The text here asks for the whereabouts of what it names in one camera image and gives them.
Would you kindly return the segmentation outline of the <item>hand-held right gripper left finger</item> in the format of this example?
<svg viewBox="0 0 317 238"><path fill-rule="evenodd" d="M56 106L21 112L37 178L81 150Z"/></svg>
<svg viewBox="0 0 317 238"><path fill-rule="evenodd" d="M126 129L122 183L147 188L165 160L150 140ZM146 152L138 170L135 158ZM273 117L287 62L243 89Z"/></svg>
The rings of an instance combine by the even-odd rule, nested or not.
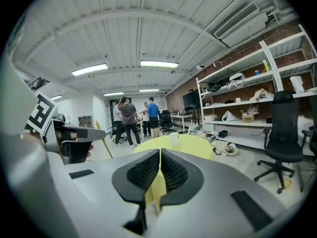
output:
<svg viewBox="0 0 317 238"><path fill-rule="evenodd" d="M155 161L158 150L105 162L64 165L40 142L0 133L0 165L31 223L48 238L161 238L146 227L141 203L127 202L112 176L118 168Z"/></svg>

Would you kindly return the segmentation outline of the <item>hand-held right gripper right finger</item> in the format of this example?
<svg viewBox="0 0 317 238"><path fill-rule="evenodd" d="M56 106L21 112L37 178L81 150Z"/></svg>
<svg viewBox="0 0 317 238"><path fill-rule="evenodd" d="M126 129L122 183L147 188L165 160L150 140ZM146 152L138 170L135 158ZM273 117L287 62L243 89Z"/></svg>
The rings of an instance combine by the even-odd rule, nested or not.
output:
<svg viewBox="0 0 317 238"><path fill-rule="evenodd" d="M148 238L259 238L285 211L269 191L231 166L161 150L165 180L176 189L160 199Z"/></svg>

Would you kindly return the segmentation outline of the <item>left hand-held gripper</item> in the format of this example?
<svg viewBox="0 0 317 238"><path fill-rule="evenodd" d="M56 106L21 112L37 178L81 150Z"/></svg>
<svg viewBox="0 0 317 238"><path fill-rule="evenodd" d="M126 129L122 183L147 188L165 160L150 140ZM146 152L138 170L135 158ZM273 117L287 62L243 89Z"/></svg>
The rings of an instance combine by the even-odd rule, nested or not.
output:
<svg viewBox="0 0 317 238"><path fill-rule="evenodd" d="M85 162L92 142L104 139L105 131L65 125L65 119L58 113L58 104L41 91L34 94L38 102L27 124L39 134L45 149L59 154L64 164Z"/></svg>

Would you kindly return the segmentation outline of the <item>yellow curved board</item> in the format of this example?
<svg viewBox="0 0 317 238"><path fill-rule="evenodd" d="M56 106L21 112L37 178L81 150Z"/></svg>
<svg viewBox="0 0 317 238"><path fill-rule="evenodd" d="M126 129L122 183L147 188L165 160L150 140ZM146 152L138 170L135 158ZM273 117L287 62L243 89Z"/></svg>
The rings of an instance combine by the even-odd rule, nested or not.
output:
<svg viewBox="0 0 317 238"><path fill-rule="evenodd" d="M96 123L96 128L97 128L97 129L101 129L101 127L100 127L98 121L96 121L95 123ZM108 148L108 145L107 145L107 143L106 143L106 141L105 141L104 138L102 139L102 142L103 142L103 144L104 144L104 146L105 146L105 148L106 148L106 150L107 150L109 156L110 156L111 158L113 158L113 156L112 156L112 154L111 154L111 152L110 152L110 150L109 150L109 148Z"/></svg>

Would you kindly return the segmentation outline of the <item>yellow-green round table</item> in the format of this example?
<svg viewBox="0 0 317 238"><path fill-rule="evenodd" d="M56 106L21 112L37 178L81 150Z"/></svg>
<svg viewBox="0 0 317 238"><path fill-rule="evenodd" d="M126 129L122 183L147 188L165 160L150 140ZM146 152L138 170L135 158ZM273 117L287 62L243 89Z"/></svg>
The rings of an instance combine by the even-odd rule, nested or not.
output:
<svg viewBox="0 0 317 238"><path fill-rule="evenodd" d="M184 152L207 160L214 159L211 144L206 139L188 134L179 135L179 142L177 145L172 143L172 136L170 135L153 138L137 146L133 153L135 154L145 150L162 148ZM164 195L166 195L165 180L162 172L159 171L145 196L146 205L155 206L158 215L161 212L161 207L159 205L160 198Z"/></svg>

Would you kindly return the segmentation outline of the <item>black swivel chair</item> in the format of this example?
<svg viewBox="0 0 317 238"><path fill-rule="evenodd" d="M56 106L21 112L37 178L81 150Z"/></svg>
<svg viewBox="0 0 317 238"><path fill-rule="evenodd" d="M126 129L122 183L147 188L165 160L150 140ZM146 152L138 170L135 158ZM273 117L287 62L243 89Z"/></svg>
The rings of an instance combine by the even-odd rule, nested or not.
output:
<svg viewBox="0 0 317 238"><path fill-rule="evenodd" d="M159 128L164 134L165 132L176 132L176 130L173 128L174 123L171 120L170 112L165 110L162 111L162 113L159 113Z"/></svg>

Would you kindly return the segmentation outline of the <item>white plastic bag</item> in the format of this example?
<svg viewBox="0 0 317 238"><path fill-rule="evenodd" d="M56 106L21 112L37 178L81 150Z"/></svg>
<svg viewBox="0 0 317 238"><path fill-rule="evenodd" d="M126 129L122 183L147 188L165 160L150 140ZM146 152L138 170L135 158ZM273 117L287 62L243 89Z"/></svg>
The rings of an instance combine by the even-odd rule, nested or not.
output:
<svg viewBox="0 0 317 238"><path fill-rule="evenodd" d="M229 121L237 121L239 120L233 113L230 111L226 111L225 114L221 118L222 121L229 122Z"/></svg>

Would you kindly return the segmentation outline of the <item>black office chair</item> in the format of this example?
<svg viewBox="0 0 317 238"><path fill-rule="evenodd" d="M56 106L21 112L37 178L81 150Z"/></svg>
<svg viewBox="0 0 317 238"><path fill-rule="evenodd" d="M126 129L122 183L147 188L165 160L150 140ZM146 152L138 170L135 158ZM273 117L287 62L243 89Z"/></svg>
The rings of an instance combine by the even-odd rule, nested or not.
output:
<svg viewBox="0 0 317 238"><path fill-rule="evenodd" d="M276 173L280 182L277 194L281 194L285 189L282 173L288 172L290 178L295 173L293 169L287 168L283 164L302 161L306 139L303 139L302 144L298 143L299 102L294 99L290 90L276 92L270 104L270 110L272 127L263 130L264 150L265 154L274 162L257 161L258 166L263 164L270 169L256 176L254 181L257 182L262 177Z"/></svg>

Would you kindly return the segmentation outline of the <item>black helmet bag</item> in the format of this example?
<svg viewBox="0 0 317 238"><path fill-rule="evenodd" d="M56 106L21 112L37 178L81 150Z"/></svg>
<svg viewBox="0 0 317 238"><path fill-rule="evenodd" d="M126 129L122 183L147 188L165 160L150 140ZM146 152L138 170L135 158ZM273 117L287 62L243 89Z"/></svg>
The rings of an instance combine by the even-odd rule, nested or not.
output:
<svg viewBox="0 0 317 238"><path fill-rule="evenodd" d="M215 93L219 91L222 86L225 86L225 85L226 85L225 81L210 82L206 85L205 91Z"/></svg>

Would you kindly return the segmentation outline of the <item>beige crumpled cloth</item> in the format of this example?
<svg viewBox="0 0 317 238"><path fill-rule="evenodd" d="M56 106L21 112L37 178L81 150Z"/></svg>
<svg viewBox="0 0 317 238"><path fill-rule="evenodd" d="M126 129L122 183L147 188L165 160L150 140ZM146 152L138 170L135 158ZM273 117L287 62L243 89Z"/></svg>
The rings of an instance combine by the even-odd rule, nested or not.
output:
<svg viewBox="0 0 317 238"><path fill-rule="evenodd" d="M251 100L260 100L260 99L264 99L264 98L271 98L273 97L273 94L266 91L265 89L261 88L260 90L256 91L254 96L250 98Z"/></svg>

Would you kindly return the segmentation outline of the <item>white headset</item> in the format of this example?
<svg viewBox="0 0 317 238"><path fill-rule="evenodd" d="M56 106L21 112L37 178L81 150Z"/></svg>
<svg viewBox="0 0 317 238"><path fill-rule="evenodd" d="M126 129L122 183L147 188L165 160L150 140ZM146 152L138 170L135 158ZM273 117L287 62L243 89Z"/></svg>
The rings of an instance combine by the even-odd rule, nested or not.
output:
<svg viewBox="0 0 317 238"><path fill-rule="evenodd" d="M227 84L227 87L229 89L233 87L241 88L244 85L245 79L246 77L243 73L236 73L229 78L229 83Z"/></svg>

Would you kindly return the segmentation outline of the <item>white metal shelving rack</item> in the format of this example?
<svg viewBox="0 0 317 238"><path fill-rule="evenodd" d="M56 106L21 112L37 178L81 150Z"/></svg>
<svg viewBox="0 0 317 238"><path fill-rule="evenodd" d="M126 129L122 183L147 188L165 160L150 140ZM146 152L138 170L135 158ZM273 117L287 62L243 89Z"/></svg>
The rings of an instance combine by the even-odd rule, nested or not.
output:
<svg viewBox="0 0 317 238"><path fill-rule="evenodd" d="M229 89L229 78L236 73L245 75L244 85ZM226 82L219 91L205 91L208 83L219 81ZM260 41L254 52L198 79L197 88L203 129L216 135L226 131L225 141L258 149L264 144L263 129L272 126L269 105L273 97L258 101L250 98L261 88L272 94L290 90L299 102L299 137L303 137L302 130L313 125L309 99L317 96L317 43L298 26L293 35L274 42ZM222 121L226 111L239 120ZM254 115L255 121L243 122L242 115Z"/></svg>

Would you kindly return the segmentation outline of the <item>white ceiling air conditioner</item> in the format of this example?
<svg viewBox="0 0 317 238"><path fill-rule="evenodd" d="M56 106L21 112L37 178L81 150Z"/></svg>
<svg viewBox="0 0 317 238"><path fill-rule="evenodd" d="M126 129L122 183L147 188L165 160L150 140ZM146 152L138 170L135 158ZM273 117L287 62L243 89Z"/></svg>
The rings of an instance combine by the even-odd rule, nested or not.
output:
<svg viewBox="0 0 317 238"><path fill-rule="evenodd" d="M264 30L267 21L267 14L260 12L259 7L253 2L221 25L214 32L214 36L227 46L233 47Z"/></svg>

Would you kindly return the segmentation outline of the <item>black wall screen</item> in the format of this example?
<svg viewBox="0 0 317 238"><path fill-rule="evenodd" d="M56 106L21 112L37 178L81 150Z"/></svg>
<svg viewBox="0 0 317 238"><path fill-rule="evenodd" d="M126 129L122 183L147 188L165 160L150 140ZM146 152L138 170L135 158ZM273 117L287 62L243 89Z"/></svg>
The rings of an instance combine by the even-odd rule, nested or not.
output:
<svg viewBox="0 0 317 238"><path fill-rule="evenodd" d="M200 96L198 89L190 91L186 95L183 96L183 103L185 108L200 108Z"/></svg>

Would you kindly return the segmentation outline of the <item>black metal-frame chair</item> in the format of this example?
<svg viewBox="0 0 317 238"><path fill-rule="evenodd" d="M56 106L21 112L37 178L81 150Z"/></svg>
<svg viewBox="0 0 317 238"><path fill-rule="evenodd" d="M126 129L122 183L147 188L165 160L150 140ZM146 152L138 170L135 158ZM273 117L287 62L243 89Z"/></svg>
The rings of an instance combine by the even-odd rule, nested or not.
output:
<svg viewBox="0 0 317 238"><path fill-rule="evenodd" d="M301 149L304 149L305 143L307 142L307 137L309 138L309 149L317 158L317 126L309 127L309 130L302 130L304 135L302 140Z"/></svg>

